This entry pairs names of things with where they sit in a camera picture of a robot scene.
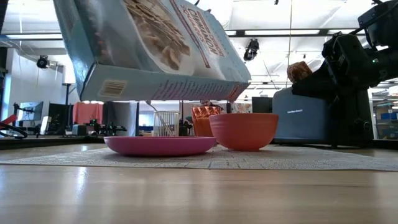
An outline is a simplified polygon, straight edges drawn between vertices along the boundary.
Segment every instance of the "pink plate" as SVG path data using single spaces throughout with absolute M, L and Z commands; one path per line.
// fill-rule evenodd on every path
M 105 137 L 105 144 L 125 156 L 191 156 L 205 153 L 214 137 Z

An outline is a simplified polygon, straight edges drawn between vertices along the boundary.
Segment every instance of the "pink bowl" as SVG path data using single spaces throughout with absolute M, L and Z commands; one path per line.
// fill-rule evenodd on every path
M 125 156 L 191 156 L 211 149 L 213 137 L 105 137 L 105 144 Z
M 264 113 L 220 114 L 209 117 L 217 142 L 237 151 L 258 151 L 273 140 L 278 115 Z

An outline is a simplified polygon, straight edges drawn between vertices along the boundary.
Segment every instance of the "table surface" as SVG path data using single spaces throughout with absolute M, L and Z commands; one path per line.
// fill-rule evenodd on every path
M 0 151 L 0 160 L 103 144 Z M 353 150 L 398 158 L 394 151 Z M 0 166 L 1 223 L 397 223 L 398 172 Z

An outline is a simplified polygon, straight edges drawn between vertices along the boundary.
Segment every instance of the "cereal box barcode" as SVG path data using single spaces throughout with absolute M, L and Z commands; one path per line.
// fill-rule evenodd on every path
M 101 96 L 119 97 L 125 89 L 127 82 L 106 80 L 101 89 Z

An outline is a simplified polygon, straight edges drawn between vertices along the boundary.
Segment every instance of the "woven placemat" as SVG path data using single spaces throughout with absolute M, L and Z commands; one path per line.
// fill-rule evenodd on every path
M 110 149 L 2 161 L 1 164 L 191 169 L 385 170 L 398 171 L 398 161 L 310 147 L 267 146 L 259 152 L 214 147 L 189 157 L 125 157 Z

